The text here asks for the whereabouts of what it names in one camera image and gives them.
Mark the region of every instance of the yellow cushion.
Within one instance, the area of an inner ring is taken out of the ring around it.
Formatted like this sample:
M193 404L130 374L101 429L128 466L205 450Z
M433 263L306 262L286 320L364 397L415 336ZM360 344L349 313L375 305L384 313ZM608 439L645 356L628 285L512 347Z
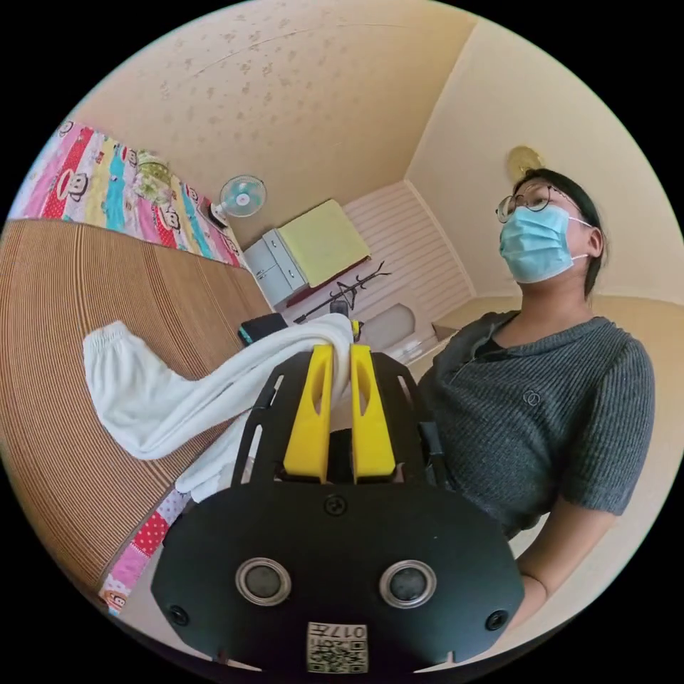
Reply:
M334 199L290 221L278 233L311 287L325 283L371 255Z

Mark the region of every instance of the blue surgical mask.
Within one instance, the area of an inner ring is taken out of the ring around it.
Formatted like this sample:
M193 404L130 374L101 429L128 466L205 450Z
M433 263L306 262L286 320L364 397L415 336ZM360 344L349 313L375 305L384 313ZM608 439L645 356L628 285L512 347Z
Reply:
M575 259L588 256L570 255L567 242L570 219L573 217L565 209L552 204L538 212L527 207L515 209L502 228L499 253L517 282L548 280L571 269Z

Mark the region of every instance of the gray knit shirt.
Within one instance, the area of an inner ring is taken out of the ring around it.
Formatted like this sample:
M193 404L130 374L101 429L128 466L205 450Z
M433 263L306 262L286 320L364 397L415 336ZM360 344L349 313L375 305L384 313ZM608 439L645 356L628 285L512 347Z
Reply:
M478 353L517 313L487 313L465 326L418 384L452 487L509 538L537 524L559 495L621 515L653 431L646 350L597 316L531 344Z

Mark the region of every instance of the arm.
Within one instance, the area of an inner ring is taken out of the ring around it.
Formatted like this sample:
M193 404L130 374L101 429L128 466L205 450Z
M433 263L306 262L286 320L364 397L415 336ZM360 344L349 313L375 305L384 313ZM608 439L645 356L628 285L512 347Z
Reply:
M654 396L651 360L632 339L588 406L549 519L518 558L525 596L508 629L534 615L624 513L651 441Z
M525 589L523 602L508 625L532 617L570 577L613 526L617 516L559 498L532 545L518 558Z

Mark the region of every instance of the drawer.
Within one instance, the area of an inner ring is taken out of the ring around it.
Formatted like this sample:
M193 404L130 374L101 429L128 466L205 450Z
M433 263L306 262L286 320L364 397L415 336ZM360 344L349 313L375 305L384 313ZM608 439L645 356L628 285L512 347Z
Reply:
M278 265L273 266L268 271L263 271L258 276L255 274L255 277L266 300L274 309L279 304L284 304L294 294L288 278Z
M278 231L269 230L261 239L273 255L276 263L280 266L280 270L288 278L292 289L297 291L303 288L306 285L306 278L287 251L287 247L285 247L285 243L281 240Z
M255 242L244 252L244 260L249 266L249 270L258 278L260 274L272 269L276 265L276 260L271 250L266 246L264 240Z

